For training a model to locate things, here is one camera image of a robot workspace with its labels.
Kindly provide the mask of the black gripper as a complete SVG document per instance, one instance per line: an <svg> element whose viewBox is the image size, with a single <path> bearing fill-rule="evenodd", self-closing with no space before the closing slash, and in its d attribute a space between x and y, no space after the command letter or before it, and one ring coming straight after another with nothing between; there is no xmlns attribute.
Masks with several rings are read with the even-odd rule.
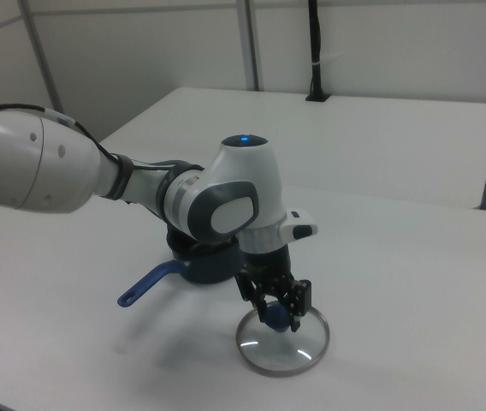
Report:
<svg viewBox="0 0 486 411"><path fill-rule="evenodd" d="M269 284L282 280L275 298L279 304L276 328L296 332L300 319L311 309L311 281L292 276L288 246L269 253L243 253L245 267L235 275L241 298L250 301L259 320L266 323Z"/></svg>

